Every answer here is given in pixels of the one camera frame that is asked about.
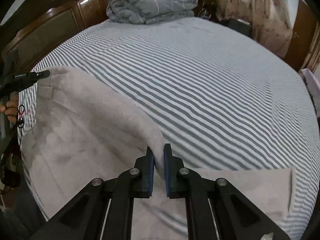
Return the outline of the person's left hand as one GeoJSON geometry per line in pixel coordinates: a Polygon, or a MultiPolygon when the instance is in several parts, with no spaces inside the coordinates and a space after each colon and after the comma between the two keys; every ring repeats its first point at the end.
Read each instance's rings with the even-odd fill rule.
{"type": "Polygon", "coordinates": [[[19,97],[17,92],[12,92],[10,94],[10,100],[5,105],[1,103],[0,112],[4,113],[12,124],[16,123],[16,118],[18,116],[18,103],[19,97]]]}

